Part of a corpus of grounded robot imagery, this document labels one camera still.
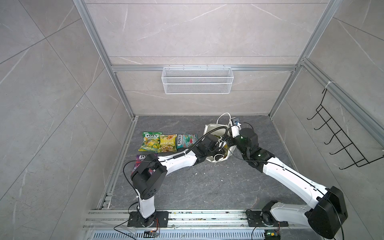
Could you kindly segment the white floral paper bag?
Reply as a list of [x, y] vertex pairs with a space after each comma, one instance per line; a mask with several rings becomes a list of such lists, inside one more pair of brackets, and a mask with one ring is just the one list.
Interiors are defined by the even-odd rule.
[[[220, 118], [222, 118], [224, 115], [229, 116], [229, 122], [227, 124], [219, 124]], [[227, 127], [228, 130], [230, 130], [231, 126], [232, 126], [231, 119], [232, 119], [232, 116], [230, 113], [222, 114], [221, 116], [218, 117], [215, 124], [205, 125], [204, 134], [206, 134], [207, 132], [214, 130], [218, 127]], [[231, 150], [233, 152], [235, 150], [235, 146], [228, 147], [227, 142], [223, 138], [224, 137], [230, 137], [231, 133], [228, 132], [227, 134], [225, 134], [225, 132], [226, 132], [225, 129], [220, 129], [220, 130], [216, 130], [216, 131], [211, 133], [211, 135], [214, 135], [215, 137], [217, 137], [219, 139], [219, 141], [218, 141], [219, 153], [214, 154], [212, 157], [207, 157], [206, 158], [207, 161], [209, 161], [211, 163], [219, 163], [219, 162], [226, 161], [232, 155], [232, 153], [229, 150]]]

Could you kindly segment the teal snack packet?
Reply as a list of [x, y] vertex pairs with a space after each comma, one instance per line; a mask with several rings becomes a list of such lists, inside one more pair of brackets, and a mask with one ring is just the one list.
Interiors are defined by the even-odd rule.
[[176, 146], [177, 149], [189, 148], [198, 140], [198, 136], [195, 134], [181, 134], [177, 136]]

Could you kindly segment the yellow snack bag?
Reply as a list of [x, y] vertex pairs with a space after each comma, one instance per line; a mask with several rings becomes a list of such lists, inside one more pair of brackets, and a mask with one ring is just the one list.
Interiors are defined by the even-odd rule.
[[158, 153], [176, 152], [178, 135], [160, 135], [160, 147]]

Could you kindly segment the green Fox's candy bag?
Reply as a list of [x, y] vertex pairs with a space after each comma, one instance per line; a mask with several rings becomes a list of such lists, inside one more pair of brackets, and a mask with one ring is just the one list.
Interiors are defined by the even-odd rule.
[[143, 132], [143, 143], [139, 152], [157, 153], [160, 148], [160, 136], [162, 132]]

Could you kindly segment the purple snack packet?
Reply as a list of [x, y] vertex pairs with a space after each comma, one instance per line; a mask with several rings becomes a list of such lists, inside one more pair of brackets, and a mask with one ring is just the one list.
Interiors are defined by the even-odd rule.
[[[140, 167], [140, 165], [141, 165], [142, 162], [149, 161], [149, 160], [146, 160], [146, 157], [147, 157], [147, 156], [148, 156], [148, 155], [136, 155], [136, 162], [135, 162], [134, 168], [133, 168], [133, 170], [132, 170], [131, 176], [134, 175], [134, 172], [136, 171], [137, 168]], [[143, 173], [144, 173], [144, 174], [147, 173], [147, 174], [152, 175], [155, 171], [156, 171], [156, 170], [155, 170], [155, 167], [147, 167], [146, 170], [143, 171]]]

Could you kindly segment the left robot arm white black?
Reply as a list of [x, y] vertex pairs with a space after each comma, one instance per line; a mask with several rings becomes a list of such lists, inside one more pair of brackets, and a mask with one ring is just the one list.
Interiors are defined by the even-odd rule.
[[228, 138], [229, 127], [219, 126], [205, 133], [189, 148], [169, 156], [147, 155], [139, 166], [128, 177], [123, 170], [124, 177], [133, 188], [138, 199], [138, 208], [134, 217], [143, 227], [149, 227], [156, 219], [155, 194], [168, 174], [186, 167], [192, 167], [204, 162], [208, 157], [220, 153], [223, 143], [213, 132], [224, 130], [222, 141]]

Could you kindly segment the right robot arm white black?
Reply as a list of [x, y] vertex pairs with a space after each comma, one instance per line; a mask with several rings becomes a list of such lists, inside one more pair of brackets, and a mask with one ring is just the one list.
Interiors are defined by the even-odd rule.
[[325, 239], [334, 239], [337, 232], [343, 232], [343, 223], [348, 211], [342, 191], [336, 187], [327, 188], [285, 165], [271, 152], [259, 146], [259, 138], [253, 128], [243, 128], [239, 118], [231, 118], [229, 146], [235, 146], [241, 158], [258, 170], [290, 189], [304, 202], [304, 205], [287, 205], [270, 201], [261, 212], [264, 225], [272, 227], [280, 222], [290, 222], [311, 227]]

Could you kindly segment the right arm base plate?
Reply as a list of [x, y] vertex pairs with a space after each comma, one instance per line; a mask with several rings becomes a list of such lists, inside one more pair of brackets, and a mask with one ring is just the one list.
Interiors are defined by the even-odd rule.
[[288, 222], [277, 221], [270, 212], [263, 211], [245, 211], [247, 221], [250, 227], [288, 227]]

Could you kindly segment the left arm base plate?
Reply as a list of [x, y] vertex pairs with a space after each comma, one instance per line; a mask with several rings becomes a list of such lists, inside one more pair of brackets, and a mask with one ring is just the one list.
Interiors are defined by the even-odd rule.
[[160, 227], [166, 228], [169, 221], [169, 212], [155, 211], [150, 217], [143, 218], [141, 213], [134, 211], [130, 213], [130, 217], [127, 223], [128, 227], [136, 228], [148, 228], [148, 227]]

